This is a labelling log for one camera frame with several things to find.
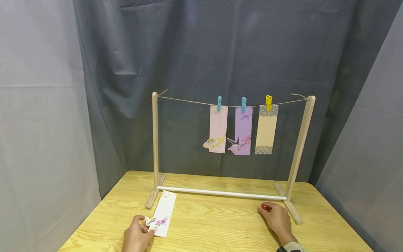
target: sleeve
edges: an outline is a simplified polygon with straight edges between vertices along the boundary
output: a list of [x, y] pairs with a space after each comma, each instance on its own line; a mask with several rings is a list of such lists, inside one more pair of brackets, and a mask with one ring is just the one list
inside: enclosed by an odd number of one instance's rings
[[290, 242], [284, 246], [284, 249], [287, 252], [308, 252], [298, 242]]

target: person's arm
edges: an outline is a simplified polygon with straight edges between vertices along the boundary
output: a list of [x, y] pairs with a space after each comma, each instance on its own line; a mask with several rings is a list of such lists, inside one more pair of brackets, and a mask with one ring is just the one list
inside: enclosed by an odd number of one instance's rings
[[140, 225], [139, 221], [142, 220], [143, 215], [134, 216], [130, 227], [125, 230], [122, 252], [144, 252], [150, 245], [154, 230], [148, 231], [147, 227]]
[[258, 212], [265, 218], [267, 225], [277, 235], [280, 240], [281, 248], [277, 251], [282, 252], [307, 252], [298, 243], [295, 236], [291, 233], [291, 219], [285, 208], [279, 204], [263, 202], [264, 206], [271, 209], [269, 212], [258, 207]]

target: red object in hand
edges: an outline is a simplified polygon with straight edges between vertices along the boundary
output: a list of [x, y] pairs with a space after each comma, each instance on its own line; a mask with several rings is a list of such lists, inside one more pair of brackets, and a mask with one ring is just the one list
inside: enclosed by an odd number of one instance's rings
[[269, 212], [272, 208], [269, 206], [265, 206], [263, 204], [260, 205], [264, 210], [266, 210], [266, 212]]

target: fabric backdrop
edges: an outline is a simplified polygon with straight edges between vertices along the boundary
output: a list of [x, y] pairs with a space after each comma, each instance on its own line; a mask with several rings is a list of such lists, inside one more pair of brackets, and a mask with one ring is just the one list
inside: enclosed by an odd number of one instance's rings
[[[94, 153], [104, 196], [152, 170], [151, 93], [223, 105], [315, 95], [298, 181], [308, 181], [355, 1], [75, 0]], [[160, 170], [288, 178], [304, 104], [280, 107], [272, 155], [209, 153], [209, 108], [159, 103]], [[253, 114], [256, 135], [258, 110]], [[234, 109], [227, 135], [234, 135]]]
[[0, 0], [0, 251], [54, 252], [100, 202], [72, 1]]
[[402, 0], [357, 1], [309, 182], [316, 184]]
[[403, 8], [383, 43], [317, 188], [374, 251], [401, 251]]

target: white backdrop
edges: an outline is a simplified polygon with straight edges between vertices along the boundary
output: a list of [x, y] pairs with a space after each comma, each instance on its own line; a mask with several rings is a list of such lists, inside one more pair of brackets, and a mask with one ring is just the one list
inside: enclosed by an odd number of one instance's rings
[[317, 184], [374, 251], [402, 251], [402, 67], [400, 7]]
[[100, 201], [71, 0], [0, 0], [1, 251], [56, 251]]

